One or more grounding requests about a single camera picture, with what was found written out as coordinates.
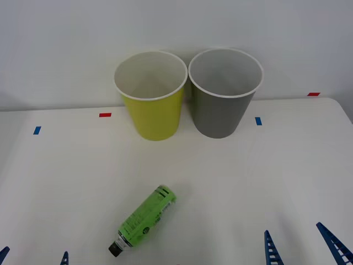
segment bottle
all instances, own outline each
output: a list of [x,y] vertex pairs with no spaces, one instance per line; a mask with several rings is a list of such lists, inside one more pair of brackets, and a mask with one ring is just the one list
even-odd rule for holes
[[176,200],[175,194],[160,185],[126,220],[118,230],[118,236],[109,247],[117,257],[122,251],[138,245],[161,219],[163,212]]

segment white table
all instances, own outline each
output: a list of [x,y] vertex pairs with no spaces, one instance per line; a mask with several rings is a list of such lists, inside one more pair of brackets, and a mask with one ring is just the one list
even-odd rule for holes
[[[160,142],[141,138],[124,107],[2,112],[4,265],[59,265],[64,251],[70,265],[265,264],[266,229],[285,265],[334,265],[315,225],[353,250],[352,158],[353,125],[327,98],[252,101],[220,140],[186,106]],[[115,258],[117,228],[161,183],[177,203]]]

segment bottle cap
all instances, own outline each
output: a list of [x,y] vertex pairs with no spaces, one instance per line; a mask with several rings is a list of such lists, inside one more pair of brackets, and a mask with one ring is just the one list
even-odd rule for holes
[[109,251],[114,255],[114,257],[117,257],[121,252],[122,249],[115,243],[110,245]]

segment tape marker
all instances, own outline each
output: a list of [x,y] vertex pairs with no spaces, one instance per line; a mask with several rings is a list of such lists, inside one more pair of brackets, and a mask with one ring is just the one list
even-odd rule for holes
[[255,120],[256,120],[256,124],[257,124],[257,125],[262,125],[262,124],[263,124],[263,123],[261,122],[260,117],[255,117]]
[[318,95],[320,95],[320,93],[318,92],[311,92],[308,94],[308,97],[317,97]]
[[99,113],[100,118],[111,117],[111,113]]
[[42,126],[37,126],[37,127],[34,129],[33,135],[38,135],[38,134],[39,134],[39,131],[40,131],[40,128],[42,128]]

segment blue tape marker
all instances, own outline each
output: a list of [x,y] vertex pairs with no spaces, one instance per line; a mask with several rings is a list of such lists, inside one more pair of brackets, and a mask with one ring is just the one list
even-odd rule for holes
[[255,117],[255,120],[256,120],[256,124],[257,124],[257,125],[262,125],[262,124],[263,124],[263,123],[261,122],[260,117]]
[[39,131],[40,131],[40,128],[42,128],[42,126],[37,126],[34,130],[34,133],[33,135],[38,135],[39,134]]

